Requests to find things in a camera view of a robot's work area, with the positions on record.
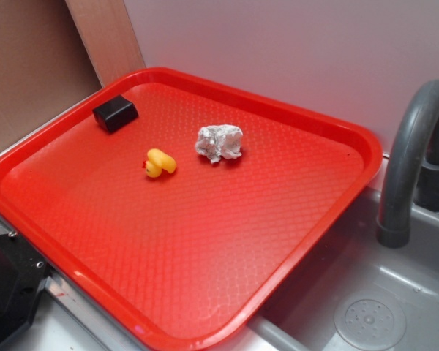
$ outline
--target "black sponge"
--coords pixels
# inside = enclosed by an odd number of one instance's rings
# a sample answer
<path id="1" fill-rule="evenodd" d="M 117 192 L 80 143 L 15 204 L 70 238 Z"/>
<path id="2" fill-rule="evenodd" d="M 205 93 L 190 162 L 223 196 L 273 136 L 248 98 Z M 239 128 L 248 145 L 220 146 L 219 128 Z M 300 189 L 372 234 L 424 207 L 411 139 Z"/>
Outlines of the black sponge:
<path id="1" fill-rule="evenodd" d="M 97 123 L 109 133 L 115 132 L 138 117 L 138 111 L 122 95 L 93 109 Z"/>

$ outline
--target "drain strainer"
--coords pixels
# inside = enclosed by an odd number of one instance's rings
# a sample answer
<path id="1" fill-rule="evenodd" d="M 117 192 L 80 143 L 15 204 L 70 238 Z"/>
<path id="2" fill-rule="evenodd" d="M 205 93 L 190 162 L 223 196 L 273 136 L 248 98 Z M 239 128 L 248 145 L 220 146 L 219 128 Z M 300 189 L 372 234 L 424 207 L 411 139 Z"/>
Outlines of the drain strainer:
<path id="1" fill-rule="evenodd" d="M 345 298 L 335 311 L 335 326 L 350 345 L 365 351 L 393 347 L 405 334 L 403 310 L 383 293 L 359 291 Z"/>

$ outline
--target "rubber duck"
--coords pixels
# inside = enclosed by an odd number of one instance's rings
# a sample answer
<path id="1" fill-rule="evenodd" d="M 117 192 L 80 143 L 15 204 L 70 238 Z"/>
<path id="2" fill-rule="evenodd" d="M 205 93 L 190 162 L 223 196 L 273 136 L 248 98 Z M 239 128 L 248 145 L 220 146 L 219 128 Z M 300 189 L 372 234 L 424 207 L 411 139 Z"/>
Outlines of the rubber duck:
<path id="1" fill-rule="evenodd" d="M 172 174 L 176 170 L 176 160 L 158 148 L 152 148 L 147 153 L 148 160 L 143 163 L 146 175 L 151 178 L 159 177 L 162 170 Z"/>

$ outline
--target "gray faucet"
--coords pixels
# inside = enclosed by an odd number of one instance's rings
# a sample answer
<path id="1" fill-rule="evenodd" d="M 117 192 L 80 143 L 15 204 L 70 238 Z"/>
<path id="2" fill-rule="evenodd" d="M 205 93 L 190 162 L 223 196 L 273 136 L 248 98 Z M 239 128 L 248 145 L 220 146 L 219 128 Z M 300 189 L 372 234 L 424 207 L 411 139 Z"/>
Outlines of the gray faucet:
<path id="1" fill-rule="evenodd" d="M 395 137 L 377 218 L 382 245 L 408 243 L 413 200 L 439 211 L 439 80 L 416 92 Z"/>

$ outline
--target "gray sink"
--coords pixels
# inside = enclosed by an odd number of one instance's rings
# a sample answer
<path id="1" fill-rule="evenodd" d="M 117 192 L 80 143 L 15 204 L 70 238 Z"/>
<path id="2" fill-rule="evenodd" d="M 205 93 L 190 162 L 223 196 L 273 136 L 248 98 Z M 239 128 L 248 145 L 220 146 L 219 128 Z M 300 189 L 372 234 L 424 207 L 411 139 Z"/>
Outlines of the gray sink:
<path id="1" fill-rule="evenodd" d="M 366 189 L 259 311 L 287 350 L 439 350 L 439 215 L 414 206 L 410 242 L 389 249 L 378 201 Z"/>

